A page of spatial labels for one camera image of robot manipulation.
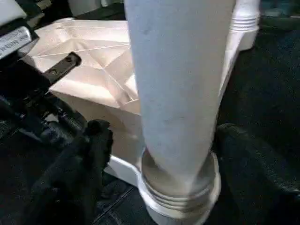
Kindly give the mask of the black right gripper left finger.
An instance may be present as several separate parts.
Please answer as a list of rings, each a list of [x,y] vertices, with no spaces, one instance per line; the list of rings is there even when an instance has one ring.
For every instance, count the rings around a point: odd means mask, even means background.
[[[110,123],[89,121],[33,184],[20,224],[92,224],[112,145]]]

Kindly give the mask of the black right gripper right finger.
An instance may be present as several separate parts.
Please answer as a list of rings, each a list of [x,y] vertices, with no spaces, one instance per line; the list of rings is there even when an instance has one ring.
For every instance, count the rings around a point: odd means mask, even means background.
[[[244,224],[300,223],[300,173],[267,142],[225,123],[216,128],[215,149]]]

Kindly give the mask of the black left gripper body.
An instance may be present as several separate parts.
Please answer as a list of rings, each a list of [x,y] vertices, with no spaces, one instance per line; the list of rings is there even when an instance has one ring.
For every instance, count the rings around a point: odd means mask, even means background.
[[[23,129],[40,137],[49,128],[43,103],[57,82],[57,65],[44,72],[23,60],[0,64],[0,140]]]

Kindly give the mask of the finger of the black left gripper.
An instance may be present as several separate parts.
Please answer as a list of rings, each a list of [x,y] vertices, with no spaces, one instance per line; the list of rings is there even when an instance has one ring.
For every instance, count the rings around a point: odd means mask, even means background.
[[[75,67],[80,66],[81,62],[81,57],[75,52],[71,52],[65,58],[44,72],[43,76],[48,80],[49,85],[53,85],[66,76]]]
[[[56,148],[69,145],[86,128],[87,120],[77,111],[45,111],[26,114],[26,132]]]

